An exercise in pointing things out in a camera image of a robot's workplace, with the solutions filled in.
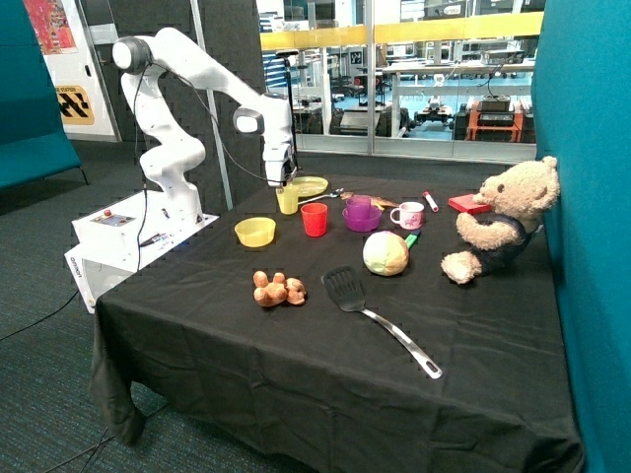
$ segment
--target yellow railing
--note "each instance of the yellow railing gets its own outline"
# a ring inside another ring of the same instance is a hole
[[[537,35],[542,21],[543,13],[536,12],[376,25],[375,43]],[[263,51],[275,51],[366,44],[367,38],[366,27],[359,26],[265,33],[260,36],[260,42]]]

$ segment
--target yellow bowl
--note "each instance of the yellow bowl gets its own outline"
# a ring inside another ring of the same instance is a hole
[[[257,248],[266,246],[274,239],[276,222],[266,217],[241,220],[235,225],[235,232],[244,246]]]

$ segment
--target gray carpet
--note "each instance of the gray carpet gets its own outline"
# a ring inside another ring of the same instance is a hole
[[[90,186],[72,169],[0,191],[0,471],[312,471],[164,407],[165,399],[141,385],[133,386],[136,405],[154,413],[141,441],[128,447],[105,432],[95,452],[105,426],[87,390],[93,318],[78,296],[46,317],[76,292],[63,257],[77,243],[72,220],[137,192],[142,183],[133,144],[74,146]],[[360,156],[304,155],[300,164],[305,173],[438,177],[471,190],[504,169]]]

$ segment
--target teal partition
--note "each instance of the teal partition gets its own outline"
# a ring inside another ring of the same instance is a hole
[[[0,189],[81,165],[23,0],[2,4]]]
[[[587,471],[631,471],[631,5],[548,0],[533,80],[537,154]]]

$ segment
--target teddy bear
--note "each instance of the teddy bear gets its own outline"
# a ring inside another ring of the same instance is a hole
[[[254,300],[263,307],[272,307],[285,301],[292,305],[305,303],[307,291],[303,283],[295,278],[285,279],[283,273],[276,273],[271,282],[263,271],[254,273]]]
[[[509,265],[526,249],[540,218],[557,201],[560,193],[557,160],[519,163],[486,179],[473,196],[478,204],[488,204],[492,213],[480,222],[467,213],[456,219],[456,228],[467,251],[447,255],[441,267],[458,284]]]

